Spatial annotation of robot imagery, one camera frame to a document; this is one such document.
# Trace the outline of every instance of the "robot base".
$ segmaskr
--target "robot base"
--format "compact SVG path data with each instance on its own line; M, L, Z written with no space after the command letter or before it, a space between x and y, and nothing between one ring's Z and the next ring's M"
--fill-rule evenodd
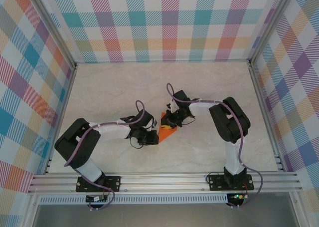
M101 186L108 187L114 192L120 191L121 177L120 176L104 176L102 175L94 183L97 183ZM103 192L103 188L96 187L82 177L78 178L75 192Z
M252 191L254 189L254 183L251 175L246 175L242 181L236 184L233 188L229 187L224 179L224 175L209 175L208 182L210 191Z

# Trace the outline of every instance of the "orange block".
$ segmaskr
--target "orange block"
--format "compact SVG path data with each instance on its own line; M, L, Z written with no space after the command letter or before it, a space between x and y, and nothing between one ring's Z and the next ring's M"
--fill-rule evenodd
M166 128L159 128L159 143L165 140L167 137L169 137L171 134L173 134L177 130L177 127L175 129L166 129Z

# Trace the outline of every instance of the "marble surface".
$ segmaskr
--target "marble surface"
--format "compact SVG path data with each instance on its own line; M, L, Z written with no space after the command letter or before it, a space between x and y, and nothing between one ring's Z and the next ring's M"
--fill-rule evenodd
M251 121L244 162L259 171L277 170L245 62L80 64L60 134L80 117L101 123L136 115L137 99L160 121L161 112L171 100L166 91L168 82L175 91L183 89L191 99L234 97ZM129 140L99 142L91 158L105 172L211 172L223 170L224 146L212 119L197 117L159 145L137 150ZM49 171L72 172L70 167L63 167L64 163L54 152Z

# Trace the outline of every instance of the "checkered pattern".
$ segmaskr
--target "checkered pattern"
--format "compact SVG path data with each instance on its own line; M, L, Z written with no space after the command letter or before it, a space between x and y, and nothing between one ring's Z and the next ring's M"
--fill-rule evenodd
M85 62L246 59L266 2L55 0Z
M0 0L0 226L13 227L52 144L71 68L30 0Z
M255 67L290 171L319 226L319 0L291 0Z
M252 55L254 54L254 52L255 52L255 50L256 50L256 47L257 47L257 45L258 45L258 43L259 43L259 41L260 41L260 38L264 35L265 30L266 30L267 27L268 27L270 18L271 18L271 17L273 16L273 14L275 13L275 10L276 10L278 4L280 3L280 1L281 1L281 0L275 0L275 1L274 1L274 3L273 3L273 5L272 5L272 7L271 7L271 9L270 9L270 11L269 11L269 13L268 13L266 19L265 19L265 21L264 21L264 23L263 23L263 25L262 25L262 28L260 29L260 31L259 31L259 33L258 33L258 35L257 35L257 38L256 38L256 40L255 40L255 42L254 42L254 44L253 44L253 47L251 48L251 50L250 50L250 52L249 52L249 55L248 55L248 58L247 58L248 60L250 60L250 59L252 58Z

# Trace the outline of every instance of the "robotic arm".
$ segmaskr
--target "robotic arm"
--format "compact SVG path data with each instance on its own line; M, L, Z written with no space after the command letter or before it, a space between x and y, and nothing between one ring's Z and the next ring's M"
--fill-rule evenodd
M240 146L240 131L234 117L228 118L231 113L222 105L213 102L200 102L200 99L194 99L191 102L183 90L175 93L175 97L167 105L169 110L161 119L161 127L176 128L182 127L182 122L187 117L211 116L220 137L225 141L226 147L226 165L224 167L224 181L230 189L235 189L247 177L247 169L238 159ZM250 128L250 121L232 97L227 97L222 101L234 112L238 118L244 132L247 135Z
M79 118L57 140L54 148L67 161L68 165L84 177L79 178L76 191L83 189L81 183L84 183L84 189L86 190L93 188L91 183L94 183L95 186L100 185L111 188L111 179L106 177L90 159L98 141L113 139L131 140L134 137L141 147L144 145L157 145L159 137L156 130L152 130L156 124L155 118L145 110L140 111L137 116L129 116L101 125L89 123L85 119ZM118 184L113 186L113 191L119 190L120 177L117 178L115 183Z

